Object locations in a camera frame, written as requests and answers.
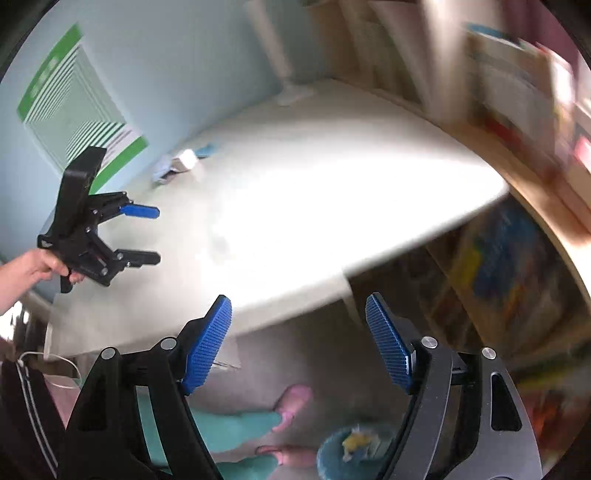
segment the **white table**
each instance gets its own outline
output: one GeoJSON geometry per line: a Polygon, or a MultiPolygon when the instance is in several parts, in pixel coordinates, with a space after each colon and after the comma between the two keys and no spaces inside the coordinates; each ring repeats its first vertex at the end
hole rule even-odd
{"type": "Polygon", "coordinates": [[[146,348],[202,316],[219,293],[229,335],[350,294],[346,273],[397,255],[502,197],[507,185],[434,125],[370,93],[325,80],[290,107],[273,100],[202,132],[187,146],[219,151],[206,175],[179,175],[137,203],[158,220],[117,218],[114,248],[153,249],[156,267],[127,269],[109,288],[86,281],[58,295],[52,352],[146,348]]]}

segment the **wall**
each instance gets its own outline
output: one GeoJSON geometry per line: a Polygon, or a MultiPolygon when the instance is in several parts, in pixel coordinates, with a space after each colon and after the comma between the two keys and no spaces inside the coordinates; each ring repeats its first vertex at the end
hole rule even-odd
{"type": "MultiPolygon", "coordinates": [[[[61,174],[32,143],[17,105],[41,62],[77,22],[96,68],[149,147],[104,190],[119,190],[192,133],[280,89],[247,23],[244,0],[60,0],[0,83],[0,256],[35,244],[61,174]]],[[[298,80],[325,73],[313,26],[298,0],[270,0],[298,80]]],[[[52,298],[56,285],[41,285],[52,298]]]]}

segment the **blue textured gripper pad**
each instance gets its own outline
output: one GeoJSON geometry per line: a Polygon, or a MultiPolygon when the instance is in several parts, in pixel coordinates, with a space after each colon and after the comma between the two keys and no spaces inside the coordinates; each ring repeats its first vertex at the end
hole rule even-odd
{"type": "Polygon", "coordinates": [[[158,208],[147,205],[136,205],[135,203],[123,205],[119,208],[119,211],[130,217],[158,218],[160,216],[160,210],[158,208]]]}
{"type": "Polygon", "coordinates": [[[206,320],[209,321],[187,355],[187,370],[181,382],[185,395],[190,395],[205,383],[230,328],[232,303],[227,297],[222,297],[217,303],[217,306],[214,304],[216,308],[207,313],[206,320]]]}
{"type": "Polygon", "coordinates": [[[376,295],[365,303],[365,318],[392,382],[409,393],[413,384],[410,353],[376,295]]]}

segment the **poster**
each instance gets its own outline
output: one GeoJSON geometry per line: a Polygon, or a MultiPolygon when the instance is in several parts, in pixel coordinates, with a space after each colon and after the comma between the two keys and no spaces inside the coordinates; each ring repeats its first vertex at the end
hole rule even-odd
{"type": "Polygon", "coordinates": [[[105,88],[78,25],[49,52],[17,113],[60,172],[89,145],[107,149],[91,193],[148,145],[105,88]]]}

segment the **foot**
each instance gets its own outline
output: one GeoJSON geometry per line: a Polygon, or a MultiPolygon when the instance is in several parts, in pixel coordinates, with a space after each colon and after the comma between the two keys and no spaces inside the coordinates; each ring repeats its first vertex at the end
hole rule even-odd
{"type": "Polygon", "coordinates": [[[279,465],[293,468],[310,468],[316,465],[316,450],[307,447],[263,445],[256,449],[257,455],[273,455],[279,465]]]}
{"type": "Polygon", "coordinates": [[[273,411],[281,415],[281,423],[271,429],[272,432],[285,430],[296,414],[312,399],[312,389],[308,385],[292,385],[287,387],[277,401],[273,411]]]}

